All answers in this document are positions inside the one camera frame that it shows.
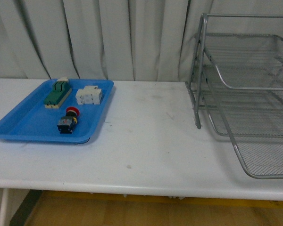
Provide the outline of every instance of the silver wire rack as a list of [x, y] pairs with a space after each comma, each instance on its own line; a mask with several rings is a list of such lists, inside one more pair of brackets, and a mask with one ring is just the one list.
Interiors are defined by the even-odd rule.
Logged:
[[197, 128], [202, 99], [214, 130], [229, 136], [249, 176], [283, 178], [283, 38], [207, 33], [210, 16], [283, 16], [203, 14], [188, 84], [197, 84], [190, 90]]

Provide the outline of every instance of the white curtain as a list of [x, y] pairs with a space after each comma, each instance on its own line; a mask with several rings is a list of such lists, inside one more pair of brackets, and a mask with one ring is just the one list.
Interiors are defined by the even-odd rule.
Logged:
[[[203, 12], [283, 15], [283, 0], [0, 0], [0, 78], [187, 81]], [[262, 31], [226, 23], [210, 28]]]

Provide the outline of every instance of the metal frame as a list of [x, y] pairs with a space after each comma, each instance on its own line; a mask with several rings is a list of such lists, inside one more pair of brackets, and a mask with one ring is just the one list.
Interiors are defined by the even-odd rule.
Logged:
[[[204, 55], [206, 55], [209, 59], [209, 61], [211, 62], [211, 64], [213, 65], [213, 67], [215, 68], [215, 70], [217, 71], [218, 75], [219, 75], [219, 79], [221, 80], [221, 82], [229, 89], [242, 89], [242, 90], [272, 90], [272, 91], [283, 91], [283, 86], [281, 88], [273, 88], [273, 87], [233, 87], [228, 85], [222, 77], [222, 74], [219, 70], [219, 67], [217, 65], [217, 63], [215, 62], [214, 58], [212, 57], [212, 55], [210, 54], [209, 50], [206, 48], [205, 46], [205, 41], [206, 41], [206, 36], [207, 35], [211, 35], [211, 34], [207, 34], [207, 24], [208, 24], [208, 18], [209, 17], [256, 17], [256, 18], [283, 18], [283, 16], [281, 15], [220, 15], [220, 14], [202, 14], [201, 18], [200, 18], [200, 23], [199, 23], [199, 27], [198, 27], [198, 32], [197, 32], [197, 37], [196, 37], [196, 43], [195, 43], [195, 47], [194, 47], [194, 55], [193, 55], [193, 59], [192, 59], [192, 73], [191, 73], [191, 77], [190, 80], [187, 83], [187, 88], [189, 90], [189, 93], [191, 94], [191, 100], [192, 100], [192, 104], [193, 104], [193, 110], [194, 110], [194, 116], [195, 116], [195, 124], [197, 126], [197, 128], [201, 128], [201, 124], [200, 124], [200, 118], [199, 118], [199, 109], [200, 109], [200, 96], [202, 94], [201, 92], [201, 85], [202, 85], [202, 79], [206, 79], [208, 87], [212, 93], [212, 96], [215, 100], [215, 105], [217, 107], [217, 109], [219, 110], [220, 116], [222, 118], [222, 121], [225, 125], [225, 128], [227, 130], [227, 135], [229, 136], [231, 143], [234, 147], [234, 151], [236, 152], [236, 155], [238, 157], [238, 160], [242, 166], [242, 168], [244, 169], [244, 171], [251, 177], [253, 178], [260, 178], [260, 179], [268, 179], [268, 178], [283, 178], [283, 175], [256, 175], [253, 174], [252, 172], [250, 172], [248, 170], [248, 167], [246, 166], [246, 163], [244, 162], [244, 159], [240, 153], [238, 144], [235, 140], [235, 135], [233, 135], [232, 130], [231, 130], [231, 126], [229, 125], [227, 118], [225, 116], [225, 113], [223, 112], [223, 109], [219, 103], [219, 100], [217, 99], [217, 93], [214, 91], [214, 88], [212, 87], [212, 84], [210, 84], [210, 82], [208, 82], [208, 78], [205, 75], [204, 71], [203, 71], [203, 66], [204, 66]], [[256, 36], [255, 34], [246, 34], [247, 36]], [[276, 38], [279, 38], [281, 41], [283, 41], [282, 37], [273, 35]], [[197, 75], [195, 74], [195, 66], [196, 66], [196, 62], [198, 63], [198, 73]], [[191, 86], [192, 83], [194, 82], [195, 78], [197, 78], [197, 85], [196, 85], [196, 90], [192, 90]], [[221, 135], [217, 129], [215, 128], [215, 124], [214, 121], [210, 115], [208, 106], [206, 104], [206, 102], [204, 101], [205, 106], [207, 107], [207, 111], [209, 114], [209, 118], [210, 121], [213, 125], [214, 130]]]

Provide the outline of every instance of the table surface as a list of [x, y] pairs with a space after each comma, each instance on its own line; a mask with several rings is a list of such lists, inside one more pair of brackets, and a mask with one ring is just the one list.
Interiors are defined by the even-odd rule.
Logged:
[[[0, 79], [0, 119], [45, 80]], [[182, 82], [115, 81], [82, 145], [0, 140], [0, 187], [283, 200], [283, 179], [245, 174], [206, 113], [194, 124]]]

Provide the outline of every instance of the wooden floor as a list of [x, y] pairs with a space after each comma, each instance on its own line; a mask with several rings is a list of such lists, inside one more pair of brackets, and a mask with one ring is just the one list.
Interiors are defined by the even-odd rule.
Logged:
[[283, 202], [44, 192], [25, 226], [283, 226]]

